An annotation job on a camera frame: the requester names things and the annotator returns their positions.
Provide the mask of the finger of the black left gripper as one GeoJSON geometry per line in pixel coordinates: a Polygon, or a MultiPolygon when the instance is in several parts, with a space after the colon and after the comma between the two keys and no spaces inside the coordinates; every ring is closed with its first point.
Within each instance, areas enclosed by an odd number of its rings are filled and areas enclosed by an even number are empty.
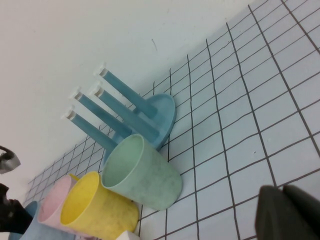
{"type": "Polygon", "coordinates": [[[9,173],[21,165],[19,158],[13,151],[4,146],[0,146],[0,149],[3,151],[3,153],[0,154],[1,175],[9,173]]]}
{"type": "Polygon", "coordinates": [[[7,199],[9,188],[0,184],[0,232],[25,233],[33,217],[17,199],[7,199]]]}

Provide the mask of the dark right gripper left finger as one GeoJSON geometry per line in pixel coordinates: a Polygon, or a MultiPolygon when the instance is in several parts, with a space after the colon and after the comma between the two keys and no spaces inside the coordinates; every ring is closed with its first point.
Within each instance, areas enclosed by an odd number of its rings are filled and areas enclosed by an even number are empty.
{"type": "Polygon", "coordinates": [[[255,216],[258,240],[315,240],[317,235],[292,201],[280,190],[264,185],[259,190],[255,216]]]}

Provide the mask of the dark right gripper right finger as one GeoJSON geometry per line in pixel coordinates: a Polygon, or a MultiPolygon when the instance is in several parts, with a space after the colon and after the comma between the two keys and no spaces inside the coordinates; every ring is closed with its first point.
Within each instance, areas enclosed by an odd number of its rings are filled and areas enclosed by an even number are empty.
{"type": "Polygon", "coordinates": [[[295,185],[285,185],[282,191],[292,201],[313,232],[320,237],[320,201],[295,185]]]}

